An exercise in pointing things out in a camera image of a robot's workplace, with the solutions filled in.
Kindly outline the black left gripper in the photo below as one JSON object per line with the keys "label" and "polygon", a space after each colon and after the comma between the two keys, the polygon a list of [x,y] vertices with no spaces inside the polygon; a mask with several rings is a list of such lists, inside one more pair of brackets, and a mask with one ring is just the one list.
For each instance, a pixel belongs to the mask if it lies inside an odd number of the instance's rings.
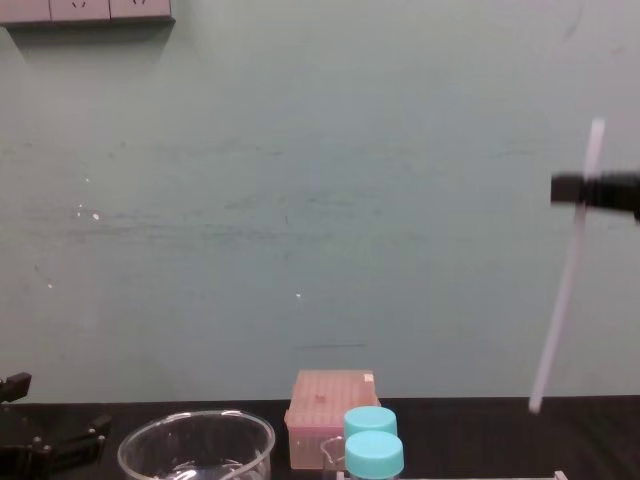
{"label": "black left gripper", "polygon": [[31,374],[21,372],[1,381],[1,478],[50,479],[59,459],[99,459],[112,426],[109,415],[43,446],[16,445],[25,437],[29,420],[11,404],[28,395],[31,380]]}

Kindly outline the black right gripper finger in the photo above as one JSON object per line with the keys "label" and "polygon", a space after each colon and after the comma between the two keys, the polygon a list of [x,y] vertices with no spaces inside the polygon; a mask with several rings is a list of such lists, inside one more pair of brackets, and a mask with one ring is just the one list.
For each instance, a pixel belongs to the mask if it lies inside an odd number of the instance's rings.
{"label": "black right gripper finger", "polygon": [[606,172],[584,181],[582,203],[588,207],[632,214],[639,220],[639,172]]}
{"label": "black right gripper finger", "polygon": [[583,202],[584,177],[577,173],[558,173],[551,177],[550,202],[574,204]]}

